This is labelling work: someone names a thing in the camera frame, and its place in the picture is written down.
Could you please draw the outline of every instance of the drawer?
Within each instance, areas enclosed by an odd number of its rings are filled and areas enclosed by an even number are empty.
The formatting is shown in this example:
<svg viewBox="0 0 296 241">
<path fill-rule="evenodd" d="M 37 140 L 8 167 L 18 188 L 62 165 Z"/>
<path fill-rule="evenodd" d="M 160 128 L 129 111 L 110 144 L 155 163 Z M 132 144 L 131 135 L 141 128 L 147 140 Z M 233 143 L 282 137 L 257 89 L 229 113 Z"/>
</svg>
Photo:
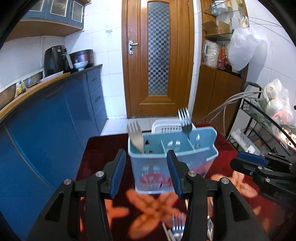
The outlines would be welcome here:
<svg viewBox="0 0 296 241">
<path fill-rule="evenodd" d="M 94 69 L 87 73 L 87 84 L 89 86 L 89 93 L 92 94 L 101 86 L 101 72 L 100 69 Z"/>
<path fill-rule="evenodd" d="M 91 94 L 91 104 L 93 107 L 94 114 L 97 114 L 102 104 L 104 103 L 104 96 L 102 87 L 98 88 Z"/>
<path fill-rule="evenodd" d="M 104 103 L 100 108 L 100 110 L 98 111 L 98 113 L 95 115 L 95 119 L 96 119 L 96 125 L 98 127 L 99 134 L 101 135 L 107 121 L 107 113 L 106 113 L 106 108 Z"/>
</svg>

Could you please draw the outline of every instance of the clear plastic bag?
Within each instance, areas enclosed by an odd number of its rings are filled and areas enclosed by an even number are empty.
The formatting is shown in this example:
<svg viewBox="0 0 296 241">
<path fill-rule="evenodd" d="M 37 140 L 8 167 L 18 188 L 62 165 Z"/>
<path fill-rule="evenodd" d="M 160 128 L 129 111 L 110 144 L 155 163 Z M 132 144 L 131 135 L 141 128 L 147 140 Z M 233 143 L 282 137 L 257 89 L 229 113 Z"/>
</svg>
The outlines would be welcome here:
<svg viewBox="0 0 296 241">
<path fill-rule="evenodd" d="M 255 29 L 245 28 L 247 21 L 243 19 L 240 28 L 234 30 L 230 44 L 228 59 L 232 68 L 242 70 L 250 62 L 256 47 L 265 39 Z"/>
<path fill-rule="evenodd" d="M 279 79 L 267 84 L 263 91 L 265 113 L 276 123 L 281 125 L 294 125 L 294 116 L 289 103 L 289 93 Z"/>
<path fill-rule="evenodd" d="M 202 53 L 205 65 L 210 67 L 217 67 L 217 60 L 219 57 L 220 46 L 212 41 L 204 41 Z"/>
</svg>

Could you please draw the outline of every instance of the door frame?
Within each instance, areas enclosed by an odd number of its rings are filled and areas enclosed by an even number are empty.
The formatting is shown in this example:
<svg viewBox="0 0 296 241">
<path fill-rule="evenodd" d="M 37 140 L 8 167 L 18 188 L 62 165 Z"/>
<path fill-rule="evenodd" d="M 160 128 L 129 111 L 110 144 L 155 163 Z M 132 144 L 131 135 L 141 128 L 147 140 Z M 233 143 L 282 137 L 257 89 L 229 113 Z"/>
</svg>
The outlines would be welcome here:
<svg viewBox="0 0 296 241">
<path fill-rule="evenodd" d="M 193 1 L 195 0 L 188 0 L 188 3 L 189 3 L 189 61 L 188 61 L 186 94 L 185 94 L 183 107 L 187 107 L 189 102 L 189 95 L 190 95 L 190 88 L 191 88 L 191 81 L 192 81 L 192 71 L 193 71 L 193 55 L 194 55 Z M 127 9 L 128 9 L 128 0 L 122 0 L 121 43 L 122 43 L 123 83 L 124 83 L 124 92 L 125 92 L 125 99 L 126 99 L 127 118 L 131 118 L 132 117 L 131 94 L 130 94 L 129 74 L 128 74 L 128 38 L 127 38 L 128 12 L 127 12 Z"/>
</svg>

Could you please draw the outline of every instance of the cabinet handle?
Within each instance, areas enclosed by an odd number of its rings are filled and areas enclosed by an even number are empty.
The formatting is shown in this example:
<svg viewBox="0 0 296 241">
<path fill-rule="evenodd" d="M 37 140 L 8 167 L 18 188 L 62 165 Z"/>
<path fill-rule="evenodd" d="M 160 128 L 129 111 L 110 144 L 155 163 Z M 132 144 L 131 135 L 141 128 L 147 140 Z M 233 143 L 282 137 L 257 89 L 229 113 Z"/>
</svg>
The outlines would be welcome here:
<svg viewBox="0 0 296 241">
<path fill-rule="evenodd" d="M 57 90 L 55 90 L 54 92 L 50 93 L 49 95 L 45 96 L 45 98 L 49 98 L 50 96 L 56 94 L 57 92 L 59 92 L 62 89 L 62 87 L 58 88 Z"/>
<path fill-rule="evenodd" d="M 82 79 L 82 78 L 84 78 L 85 76 L 86 76 L 86 74 L 83 74 L 83 75 L 77 77 L 77 79 Z"/>
</svg>

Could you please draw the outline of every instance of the white tile floor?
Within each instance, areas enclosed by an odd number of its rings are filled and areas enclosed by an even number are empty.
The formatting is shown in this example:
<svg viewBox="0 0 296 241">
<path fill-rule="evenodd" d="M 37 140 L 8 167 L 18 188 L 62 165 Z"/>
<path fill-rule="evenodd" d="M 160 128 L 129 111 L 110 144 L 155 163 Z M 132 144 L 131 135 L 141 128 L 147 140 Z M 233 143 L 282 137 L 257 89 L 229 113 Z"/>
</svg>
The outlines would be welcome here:
<svg viewBox="0 0 296 241">
<path fill-rule="evenodd" d="M 158 119 L 175 119 L 175 117 L 153 117 L 153 118 L 132 118 L 132 119 L 108 119 L 102 131 L 102 136 L 127 133 L 128 124 L 137 120 L 142 131 L 150 131 L 154 121 Z"/>
</svg>

